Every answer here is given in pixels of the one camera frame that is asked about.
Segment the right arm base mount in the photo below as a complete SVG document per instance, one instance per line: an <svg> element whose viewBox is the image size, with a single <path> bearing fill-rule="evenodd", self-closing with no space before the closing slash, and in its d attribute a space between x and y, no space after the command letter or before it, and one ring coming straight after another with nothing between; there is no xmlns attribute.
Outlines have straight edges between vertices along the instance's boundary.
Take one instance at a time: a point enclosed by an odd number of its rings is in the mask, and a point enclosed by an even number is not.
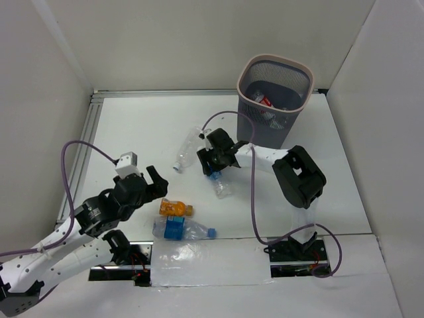
<svg viewBox="0 0 424 318"><path fill-rule="evenodd" d="M269 257L272 278L312 276L312 270L316 267L318 276L331 272L325 243L321 238L316 239L305 252L291 239L266 246L264 252Z"/></svg>

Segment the blue label water bottle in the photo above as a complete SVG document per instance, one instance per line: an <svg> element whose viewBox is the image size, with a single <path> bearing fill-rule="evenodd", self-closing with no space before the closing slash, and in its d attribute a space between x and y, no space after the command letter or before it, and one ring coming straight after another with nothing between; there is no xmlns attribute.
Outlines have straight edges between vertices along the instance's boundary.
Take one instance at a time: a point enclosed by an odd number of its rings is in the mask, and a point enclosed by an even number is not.
<svg viewBox="0 0 424 318"><path fill-rule="evenodd" d="M212 172L208 179L218 199L224 199L233 194L232 185L221 172Z"/></svg>

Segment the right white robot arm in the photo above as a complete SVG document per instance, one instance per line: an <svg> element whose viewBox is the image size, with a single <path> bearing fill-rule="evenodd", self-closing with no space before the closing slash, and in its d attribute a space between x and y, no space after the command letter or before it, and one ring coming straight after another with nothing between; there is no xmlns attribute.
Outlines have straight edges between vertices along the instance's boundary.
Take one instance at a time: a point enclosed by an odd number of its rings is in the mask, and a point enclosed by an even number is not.
<svg viewBox="0 0 424 318"><path fill-rule="evenodd" d="M224 129L215 129L198 137L205 146L197 151L203 174L212 176L225 168L249 168L250 185L259 170L276 177L284 198L291 205L291 231L287 235L289 252L297 260L305 259L317 239L316 212L313 204L327 183L323 172L302 146L271 149L247 141L234 142Z"/></svg>

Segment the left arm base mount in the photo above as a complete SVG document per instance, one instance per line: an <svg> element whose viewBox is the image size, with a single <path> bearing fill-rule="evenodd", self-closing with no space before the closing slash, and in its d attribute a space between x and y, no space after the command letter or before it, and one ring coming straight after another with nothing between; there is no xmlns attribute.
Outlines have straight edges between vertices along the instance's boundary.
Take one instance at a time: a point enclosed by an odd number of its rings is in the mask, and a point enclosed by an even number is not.
<svg viewBox="0 0 424 318"><path fill-rule="evenodd" d="M90 282L131 282L134 286L151 286L150 265L152 259L152 241L130 242L131 248L126 260L94 266L89 270Z"/></svg>

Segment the clear bottle green label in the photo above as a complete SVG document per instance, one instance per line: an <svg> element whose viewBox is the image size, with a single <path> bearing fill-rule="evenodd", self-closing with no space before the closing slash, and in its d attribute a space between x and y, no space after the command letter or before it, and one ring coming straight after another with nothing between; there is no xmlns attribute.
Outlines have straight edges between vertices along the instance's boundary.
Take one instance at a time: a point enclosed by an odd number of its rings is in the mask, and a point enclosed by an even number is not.
<svg viewBox="0 0 424 318"><path fill-rule="evenodd" d="M262 111L261 116L271 129L282 130L288 124L288 117L285 115L276 115L275 113Z"/></svg>

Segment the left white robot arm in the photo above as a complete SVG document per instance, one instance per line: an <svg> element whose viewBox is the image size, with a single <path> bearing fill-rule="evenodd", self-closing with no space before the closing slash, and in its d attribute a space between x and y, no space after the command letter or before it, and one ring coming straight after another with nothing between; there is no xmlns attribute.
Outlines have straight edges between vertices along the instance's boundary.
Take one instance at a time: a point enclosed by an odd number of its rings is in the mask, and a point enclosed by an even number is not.
<svg viewBox="0 0 424 318"><path fill-rule="evenodd" d="M20 252L2 263L1 312L6 317L24 313L58 284L92 266L128 261L131 244L117 225L168 192L168 181L155 167L146 170L151 184L142 174L115 176L114 187L86 199L33 253Z"/></svg>

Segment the red label water bottle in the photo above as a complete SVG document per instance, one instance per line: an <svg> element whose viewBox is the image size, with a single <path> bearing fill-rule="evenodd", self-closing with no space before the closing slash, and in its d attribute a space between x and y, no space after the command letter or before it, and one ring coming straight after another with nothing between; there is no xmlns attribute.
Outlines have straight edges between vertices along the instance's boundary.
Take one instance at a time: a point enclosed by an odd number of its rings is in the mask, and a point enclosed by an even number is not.
<svg viewBox="0 0 424 318"><path fill-rule="evenodd" d="M265 105L267 107L273 107L273 104L261 91L255 91L252 94L251 99L256 103Z"/></svg>

